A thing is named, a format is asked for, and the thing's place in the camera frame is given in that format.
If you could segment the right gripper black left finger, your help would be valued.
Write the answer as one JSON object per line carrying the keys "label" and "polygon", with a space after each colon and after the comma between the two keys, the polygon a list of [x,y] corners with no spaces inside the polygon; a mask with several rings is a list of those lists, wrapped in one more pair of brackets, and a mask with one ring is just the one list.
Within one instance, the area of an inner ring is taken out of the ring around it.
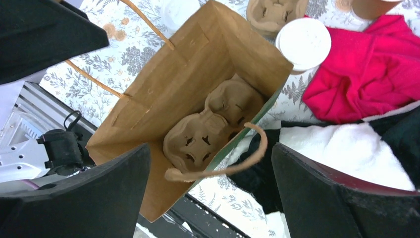
{"label": "right gripper black left finger", "polygon": [[0,196],[3,238],[131,238],[151,167],[147,144],[75,176]]}

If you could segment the green brown paper bag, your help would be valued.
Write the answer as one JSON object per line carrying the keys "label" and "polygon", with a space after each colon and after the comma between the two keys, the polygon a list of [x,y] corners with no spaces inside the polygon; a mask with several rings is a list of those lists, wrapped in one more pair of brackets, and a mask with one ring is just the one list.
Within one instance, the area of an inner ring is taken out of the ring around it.
{"label": "green brown paper bag", "polygon": [[104,164],[148,143],[151,171],[140,214],[154,222],[192,183],[169,182],[171,167],[163,139],[183,117],[200,111],[208,93],[237,74],[267,98],[253,117],[257,123],[273,106],[293,65],[245,18],[210,0],[165,40],[119,98],[87,143],[90,157]]}

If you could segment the stack of brown paper cups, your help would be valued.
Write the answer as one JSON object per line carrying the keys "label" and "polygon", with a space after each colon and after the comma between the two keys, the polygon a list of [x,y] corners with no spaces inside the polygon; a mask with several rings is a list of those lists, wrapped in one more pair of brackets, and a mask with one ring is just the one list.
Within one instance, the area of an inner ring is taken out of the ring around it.
{"label": "stack of brown paper cups", "polygon": [[401,2],[402,0],[353,0],[352,13],[363,20],[374,20]]}

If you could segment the brown cardboard cup carrier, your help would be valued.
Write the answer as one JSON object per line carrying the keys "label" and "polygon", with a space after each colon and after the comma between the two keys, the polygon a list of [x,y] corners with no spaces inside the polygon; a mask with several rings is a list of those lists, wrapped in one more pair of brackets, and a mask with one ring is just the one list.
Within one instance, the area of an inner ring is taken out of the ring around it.
{"label": "brown cardboard cup carrier", "polygon": [[308,0],[249,0],[246,19],[264,37],[274,38],[290,21],[305,15]]}

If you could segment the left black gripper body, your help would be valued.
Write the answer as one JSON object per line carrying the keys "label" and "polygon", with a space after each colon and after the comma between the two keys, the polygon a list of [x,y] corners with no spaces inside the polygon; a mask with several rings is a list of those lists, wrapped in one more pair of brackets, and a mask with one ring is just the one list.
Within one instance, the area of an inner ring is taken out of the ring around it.
{"label": "left black gripper body", "polygon": [[108,45],[105,30],[64,0],[0,2],[1,84]]}

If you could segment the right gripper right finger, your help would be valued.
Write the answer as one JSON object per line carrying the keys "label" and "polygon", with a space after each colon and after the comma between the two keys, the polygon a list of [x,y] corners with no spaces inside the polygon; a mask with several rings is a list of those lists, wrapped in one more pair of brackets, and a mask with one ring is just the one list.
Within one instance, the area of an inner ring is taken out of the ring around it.
{"label": "right gripper right finger", "polygon": [[281,143],[271,161],[291,237],[419,237],[418,192],[352,177]]}

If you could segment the brown paper coffee cup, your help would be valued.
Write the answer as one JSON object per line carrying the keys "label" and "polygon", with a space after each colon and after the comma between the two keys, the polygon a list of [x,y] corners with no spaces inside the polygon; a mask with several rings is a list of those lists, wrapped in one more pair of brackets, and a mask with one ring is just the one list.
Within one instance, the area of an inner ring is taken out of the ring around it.
{"label": "brown paper coffee cup", "polygon": [[304,72],[319,66],[331,50],[331,35],[319,20],[304,17],[287,23],[277,34],[275,46],[293,65]]}

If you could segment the white plastic cup lid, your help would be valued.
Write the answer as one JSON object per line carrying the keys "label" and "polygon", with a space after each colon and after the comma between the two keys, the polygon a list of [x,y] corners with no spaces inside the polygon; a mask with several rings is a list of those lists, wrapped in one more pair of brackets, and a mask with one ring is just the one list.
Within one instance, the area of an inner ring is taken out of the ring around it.
{"label": "white plastic cup lid", "polygon": [[200,8],[198,0],[163,0],[161,4],[161,21],[171,34]]}

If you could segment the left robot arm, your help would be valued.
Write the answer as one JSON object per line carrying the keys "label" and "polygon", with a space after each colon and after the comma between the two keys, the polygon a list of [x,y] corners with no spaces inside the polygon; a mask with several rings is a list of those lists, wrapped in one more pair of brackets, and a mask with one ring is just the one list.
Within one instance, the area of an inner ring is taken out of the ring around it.
{"label": "left robot arm", "polygon": [[[0,3],[0,82],[7,84],[72,57],[109,45],[103,29],[65,0]],[[83,167],[74,124],[0,150],[0,180],[70,175]]]}

